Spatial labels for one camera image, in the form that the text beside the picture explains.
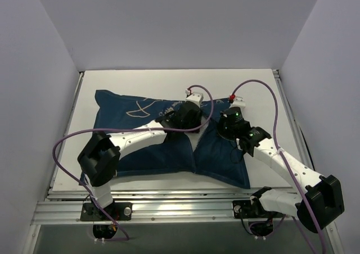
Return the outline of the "blue embroidered pillowcase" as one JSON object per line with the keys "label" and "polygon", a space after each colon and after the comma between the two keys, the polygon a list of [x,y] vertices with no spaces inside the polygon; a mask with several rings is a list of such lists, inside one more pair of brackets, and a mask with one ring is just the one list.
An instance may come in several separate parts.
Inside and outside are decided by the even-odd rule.
{"label": "blue embroidered pillowcase", "polygon": [[[111,129],[125,128],[127,131],[147,124],[177,110],[184,101],[160,100],[137,96],[117,95],[108,90],[97,90],[94,95],[98,112],[94,127],[96,131],[111,133]],[[201,104],[202,117],[209,126],[200,143],[192,151],[185,139],[168,147],[160,144],[144,153],[133,153],[120,160],[114,176],[157,175],[177,172],[191,172],[208,176],[235,187],[248,189],[250,181],[243,154],[234,142],[218,135],[217,123],[220,112],[229,108],[226,99],[205,101]]]}

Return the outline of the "white pillow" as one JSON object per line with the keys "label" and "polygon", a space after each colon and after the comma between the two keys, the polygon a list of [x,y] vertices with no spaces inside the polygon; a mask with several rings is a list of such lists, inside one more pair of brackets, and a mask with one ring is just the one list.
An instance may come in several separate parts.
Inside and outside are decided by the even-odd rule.
{"label": "white pillow", "polygon": [[197,129],[196,131],[186,133],[186,135],[190,141],[193,152],[199,145],[200,139],[202,138],[203,134],[207,130],[208,126],[209,126],[209,123],[207,122],[207,118],[203,116],[201,118],[201,128]]}

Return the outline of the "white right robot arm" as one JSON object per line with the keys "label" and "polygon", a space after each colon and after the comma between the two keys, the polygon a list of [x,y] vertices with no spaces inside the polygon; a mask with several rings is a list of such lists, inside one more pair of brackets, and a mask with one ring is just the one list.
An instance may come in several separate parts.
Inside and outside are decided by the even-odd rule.
{"label": "white right robot arm", "polygon": [[250,198],[251,212],[266,212],[296,217],[311,232],[327,227],[344,211],[340,181],[333,175],[323,176],[309,169],[291,154],[276,146],[275,140],[261,127],[246,121],[240,107],[220,112],[218,134],[243,154],[262,162],[293,187],[288,193],[263,187]]}

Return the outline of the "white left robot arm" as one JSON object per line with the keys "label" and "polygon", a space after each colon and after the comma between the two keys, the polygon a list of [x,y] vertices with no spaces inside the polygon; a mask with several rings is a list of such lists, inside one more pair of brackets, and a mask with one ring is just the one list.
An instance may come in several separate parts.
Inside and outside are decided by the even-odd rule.
{"label": "white left robot arm", "polygon": [[96,201],[93,213],[101,220],[109,219],[114,212],[110,180],[114,177],[121,159],[145,149],[166,144],[172,147],[185,139],[183,131],[200,130],[201,101],[185,101],[180,107],[147,124],[129,131],[93,132],[77,160],[91,186]]}

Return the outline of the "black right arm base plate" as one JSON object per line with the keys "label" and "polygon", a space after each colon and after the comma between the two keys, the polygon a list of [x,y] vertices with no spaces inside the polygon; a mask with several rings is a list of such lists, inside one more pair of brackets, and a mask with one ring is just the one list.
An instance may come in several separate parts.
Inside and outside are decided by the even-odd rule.
{"label": "black right arm base plate", "polygon": [[268,219],[281,218],[283,214],[278,212],[268,212],[257,209],[251,204],[249,199],[241,199],[232,201],[233,216],[235,219]]}

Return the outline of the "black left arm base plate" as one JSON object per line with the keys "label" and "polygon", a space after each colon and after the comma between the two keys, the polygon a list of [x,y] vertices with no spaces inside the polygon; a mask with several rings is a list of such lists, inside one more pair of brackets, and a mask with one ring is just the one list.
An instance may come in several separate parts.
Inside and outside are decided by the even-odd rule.
{"label": "black left arm base plate", "polygon": [[[130,202],[113,202],[104,210],[116,221],[128,221],[132,218],[132,206]],[[85,202],[80,214],[81,221],[107,221],[109,218],[93,202]]]}

